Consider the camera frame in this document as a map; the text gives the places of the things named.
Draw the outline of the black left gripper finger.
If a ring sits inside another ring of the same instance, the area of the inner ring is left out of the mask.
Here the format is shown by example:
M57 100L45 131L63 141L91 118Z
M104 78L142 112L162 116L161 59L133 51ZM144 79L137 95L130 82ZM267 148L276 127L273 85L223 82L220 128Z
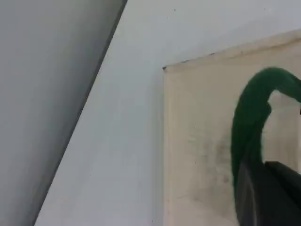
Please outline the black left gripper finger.
M278 161L240 165L236 213L241 226L299 226L301 175Z

